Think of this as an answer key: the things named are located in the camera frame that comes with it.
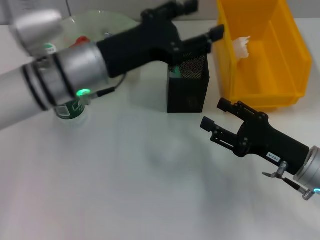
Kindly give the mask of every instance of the yellow plastic storage bin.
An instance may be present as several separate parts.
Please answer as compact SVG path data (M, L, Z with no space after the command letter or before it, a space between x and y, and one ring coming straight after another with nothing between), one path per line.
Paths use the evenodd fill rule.
M288 107L306 93L312 58L285 0L217 0L224 39L215 43L224 97L257 109ZM232 42L248 37L249 57Z

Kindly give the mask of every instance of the white table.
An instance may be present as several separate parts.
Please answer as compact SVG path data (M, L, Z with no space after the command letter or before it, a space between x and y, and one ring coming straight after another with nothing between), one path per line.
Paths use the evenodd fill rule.
M314 59L307 94L270 113L270 123L320 146L320 19L296 22ZM176 25L185 39L215 22ZM0 33L2 73L28 58L5 26ZM82 126L65 125L50 111L1 131L0 240L319 239L320 196L304 201L261 174L274 165L237 158L200 128L203 116L235 133L242 124L216 108L208 59L202 114L166 113L167 66L156 62L95 100Z

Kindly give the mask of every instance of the black container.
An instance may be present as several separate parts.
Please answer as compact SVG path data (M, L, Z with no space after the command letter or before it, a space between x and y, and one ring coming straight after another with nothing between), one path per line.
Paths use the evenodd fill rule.
M181 77L177 77L177 75L175 77L172 74L173 71L177 72L177 68ZM202 113L209 80L207 55L187 60L178 67L169 66L167 112Z

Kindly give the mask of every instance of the red object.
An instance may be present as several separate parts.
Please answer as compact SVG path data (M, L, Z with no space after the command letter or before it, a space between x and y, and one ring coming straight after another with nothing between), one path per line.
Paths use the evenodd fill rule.
M77 47L77 46L80 46L82 44L88 44L90 42L91 42L91 40L89 38L87 38L86 36L81 36L75 41L75 44L70 46L70 48Z

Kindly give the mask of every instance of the green led light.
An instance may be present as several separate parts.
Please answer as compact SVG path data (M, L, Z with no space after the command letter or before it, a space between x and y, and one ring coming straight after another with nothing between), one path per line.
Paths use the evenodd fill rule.
M87 94L90 94L90 93L91 93L91 90L90 90L90 89L82 89L82 90L78 91L78 92L76 93L76 95L77 95L78 97L81 97L81 96L83 96L83 95L87 95Z

